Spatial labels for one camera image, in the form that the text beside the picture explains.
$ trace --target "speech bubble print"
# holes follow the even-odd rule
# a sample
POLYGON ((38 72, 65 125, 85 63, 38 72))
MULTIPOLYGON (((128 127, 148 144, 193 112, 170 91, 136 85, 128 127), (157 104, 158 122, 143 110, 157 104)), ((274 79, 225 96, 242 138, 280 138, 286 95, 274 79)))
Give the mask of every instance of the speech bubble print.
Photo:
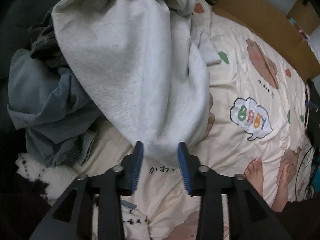
POLYGON ((268 112, 253 98, 237 98, 230 109, 230 119, 251 134, 247 138, 249 141, 261 139, 272 132, 268 112))

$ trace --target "metal screw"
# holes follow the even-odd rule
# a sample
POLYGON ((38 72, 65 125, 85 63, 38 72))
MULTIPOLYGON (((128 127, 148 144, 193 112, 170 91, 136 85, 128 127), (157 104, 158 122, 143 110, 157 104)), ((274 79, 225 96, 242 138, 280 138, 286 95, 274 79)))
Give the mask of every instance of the metal screw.
POLYGON ((115 172, 120 172, 120 171, 123 170, 123 167, 122 167, 121 165, 116 165, 116 166, 114 166, 112 169, 113 169, 113 171, 115 171, 115 172))
POLYGON ((200 172, 208 172, 209 171, 209 168, 204 165, 201 165, 198 169, 200 172))
POLYGON ((245 177, 241 173, 235 174, 235 178, 236 178, 236 180, 244 180, 245 179, 245 177))
POLYGON ((83 174, 79 174, 78 177, 77 177, 77 180, 84 180, 88 177, 87 174, 83 173, 83 174))

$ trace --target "wire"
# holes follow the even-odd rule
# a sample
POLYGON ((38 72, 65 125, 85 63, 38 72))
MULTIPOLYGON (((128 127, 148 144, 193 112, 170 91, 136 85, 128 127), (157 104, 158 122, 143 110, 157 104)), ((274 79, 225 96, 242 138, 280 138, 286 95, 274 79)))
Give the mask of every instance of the wire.
POLYGON ((295 183, 295 186, 294 186, 294 193, 295 193, 295 195, 296 195, 296 201, 298 201, 298 197, 297 197, 297 180, 298 180, 299 171, 300 171, 300 168, 301 168, 302 163, 303 163, 303 161, 304 161, 304 158, 307 156, 307 154, 310 152, 310 150, 311 150, 312 148, 313 148, 313 147, 311 146, 311 147, 309 148, 309 150, 306 152, 306 154, 304 155, 304 157, 302 158, 302 161, 301 161, 301 163, 300 163, 300 166, 299 166, 299 169, 298 169, 298 172, 297 172, 296 183, 295 183))

